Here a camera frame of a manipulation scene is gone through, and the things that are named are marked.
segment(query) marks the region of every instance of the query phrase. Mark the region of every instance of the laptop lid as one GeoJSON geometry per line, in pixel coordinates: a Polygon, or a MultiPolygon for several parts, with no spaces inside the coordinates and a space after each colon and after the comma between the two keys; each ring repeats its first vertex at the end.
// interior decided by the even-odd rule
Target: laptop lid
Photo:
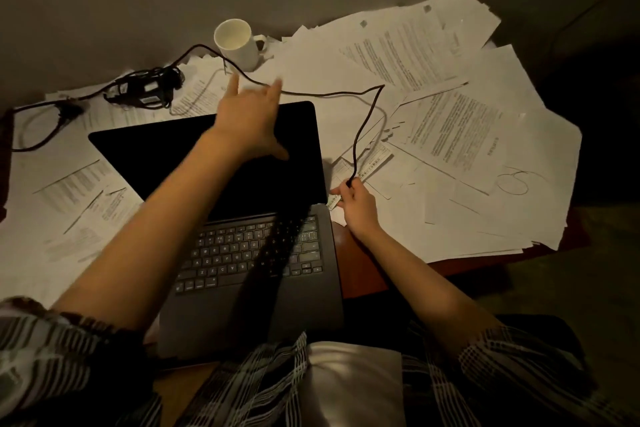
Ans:
{"type": "MultiPolygon", "coordinates": [[[[216,115],[204,115],[115,128],[90,133],[89,140],[140,197],[147,199],[215,121],[216,115]]],[[[280,105],[274,133],[289,151],[289,160],[267,156],[243,164],[209,213],[209,221],[297,211],[301,206],[326,203],[313,103],[280,105]]]]}

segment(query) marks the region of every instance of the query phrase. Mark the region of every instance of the left hand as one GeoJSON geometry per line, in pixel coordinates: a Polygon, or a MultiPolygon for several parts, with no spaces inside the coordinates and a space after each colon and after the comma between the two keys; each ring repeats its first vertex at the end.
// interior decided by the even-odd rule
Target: left hand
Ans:
{"type": "Polygon", "coordinates": [[[223,138],[242,160],[272,155],[287,160],[289,152],[276,140],[273,127],[278,115],[282,80],[238,93],[239,77],[231,75],[227,91],[218,104],[216,123],[203,135],[223,138]]]}

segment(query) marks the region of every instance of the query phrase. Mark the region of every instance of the power cord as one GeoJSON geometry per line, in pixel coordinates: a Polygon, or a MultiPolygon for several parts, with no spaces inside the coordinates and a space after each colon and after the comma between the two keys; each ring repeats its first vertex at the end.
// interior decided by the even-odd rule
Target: power cord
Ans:
{"type": "MultiPolygon", "coordinates": [[[[43,147],[45,144],[47,144],[50,140],[52,140],[53,137],[55,137],[58,134],[58,132],[66,124],[69,124],[71,121],[75,120],[76,118],[78,118],[80,115],[84,113],[84,109],[79,105],[75,104],[74,103],[75,101],[88,100],[102,93],[105,99],[107,99],[107,101],[109,101],[110,103],[122,104],[123,100],[121,100],[120,98],[126,95],[130,87],[145,87],[146,85],[151,84],[147,82],[161,81],[161,82],[165,82],[167,84],[167,87],[171,87],[172,89],[180,88],[184,81],[184,75],[182,75],[182,72],[178,69],[178,64],[180,63],[180,61],[186,58],[193,50],[197,48],[206,49],[212,54],[219,56],[224,61],[228,62],[231,66],[236,68],[238,73],[244,76],[244,78],[246,78],[251,83],[259,86],[269,86],[268,83],[259,82],[250,78],[242,69],[238,67],[238,65],[236,65],[236,63],[231,61],[231,59],[223,56],[222,54],[210,48],[206,44],[194,44],[187,51],[185,51],[184,54],[180,56],[180,58],[176,59],[174,62],[172,62],[168,66],[155,67],[152,69],[145,69],[141,71],[132,71],[131,73],[121,76],[120,78],[115,79],[113,82],[108,83],[108,85],[105,85],[99,90],[94,91],[90,94],[81,96],[79,98],[59,99],[54,101],[41,101],[40,103],[34,103],[33,105],[27,105],[25,107],[20,107],[15,110],[10,110],[13,114],[17,114],[25,110],[31,110],[32,108],[55,105],[58,108],[58,113],[59,113],[58,124],[56,125],[56,128],[47,137],[45,137],[45,139],[42,142],[39,142],[38,144],[28,148],[12,149],[12,151],[13,152],[30,152],[30,151],[39,149],[43,147]]],[[[302,93],[302,92],[282,90],[284,94],[288,94],[288,95],[314,96],[316,98],[326,98],[326,97],[337,96],[337,95],[363,96],[371,91],[376,90],[376,94],[373,97],[373,101],[371,103],[371,107],[369,108],[369,112],[367,113],[367,116],[365,117],[364,122],[362,122],[362,125],[360,125],[360,128],[358,129],[356,133],[356,137],[353,141],[353,174],[347,180],[347,185],[349,187],[351,187],[351,181],[353,181],[353,179],[358,174],[358,160],[357,160],[358,155],[356,152],[356,145],[358,143],[358,140],[360,139],[360,134],[364,130],[365,125],[369,121],[369,118],[371,117],[371,114],[373,113],[373,110],[376,107],[376,103],[378,102],[378,97],[380,97],[380,93],[382,93],[382,90],[384,87],[385,85],[376,85],[364,91],[334,91],[331,93],[302,93]]],[[[154,97],[153,100],[149,100],[148,102],[144,102],[144,98],[140,99],[139,103],[134,103],[131,100],[127,100],[127,105],[132,107],[137,107],[137,108],[158,110],[160,108],[170,108],[171,102],[172,102],[172,97],[161,98],[160,96],[158,96],[158,97],[154,97]]]]}

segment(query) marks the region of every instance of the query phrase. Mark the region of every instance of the laptop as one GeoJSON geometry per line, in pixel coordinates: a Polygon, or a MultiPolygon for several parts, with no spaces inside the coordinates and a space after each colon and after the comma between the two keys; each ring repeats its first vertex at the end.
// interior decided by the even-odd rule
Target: laptop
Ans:
{"type": "MultiPolygon", "coordinates": [[[[215,119],[97,131],[89,140],[147,199],[215,119]]],[[[275,135],[290,159],[245,163],[180,260],[160,313],[161,358],[216,358],[259,342],[293,340],[305,330],[343,326],[313,104],[280,105],[275,135]]]]}

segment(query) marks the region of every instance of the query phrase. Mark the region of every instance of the handwritten scribble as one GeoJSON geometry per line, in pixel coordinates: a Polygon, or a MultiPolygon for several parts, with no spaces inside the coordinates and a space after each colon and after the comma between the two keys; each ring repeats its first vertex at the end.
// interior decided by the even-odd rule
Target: handwritten scribble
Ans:
{"type": "Polygon", "coordinates": [[[534,176],[538,176],[547,181],[547,178],[545,178],[542,174],[538,174],[537,172],[524,171],[523,169],[510,167],[508,165],[506,167],[508,167],[509,169],[513,169],[514,172],[505,172],[504,174],[499,174],[495,183],[498,188],[500,188],[507,194],[512,194],[513,196],[523,196],[524,194],[527,194],[529,192],[529,184],[521,178],[527,176],[528,174],[533,174],[534,176]]]}

